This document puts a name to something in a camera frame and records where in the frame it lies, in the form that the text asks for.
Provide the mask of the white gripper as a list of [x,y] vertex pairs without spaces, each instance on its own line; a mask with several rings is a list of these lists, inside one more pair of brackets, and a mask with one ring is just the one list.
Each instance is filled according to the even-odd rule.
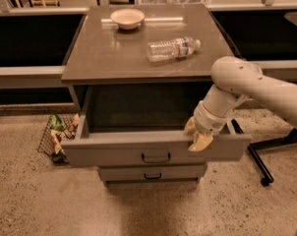
[[199,152],[208,147],[213,140],[212,133],[218,134],[226,122],[226,117],[221,118],[211,114],[200,101],[194,110],[193,117],[189,118],[184,128],[186,135],[193,135],[193,143],[189,146],[189,151]]

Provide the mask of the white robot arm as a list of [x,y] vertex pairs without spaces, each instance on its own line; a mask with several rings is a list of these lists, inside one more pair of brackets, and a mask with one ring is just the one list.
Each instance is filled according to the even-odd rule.
[[[213,86],[198,103],[187,129],[196,135],[192,149],[205,144],[204,134],[220,130],[230,112],[250,97],[297,129],[297,85],[267,77],[260,67],[223,57],[211,68]],[[297,156],[279,168],[280,184],[260,191],[244,164],[218,163],[217,186],[209,197],[206,221],[194,236],[297,236]]]

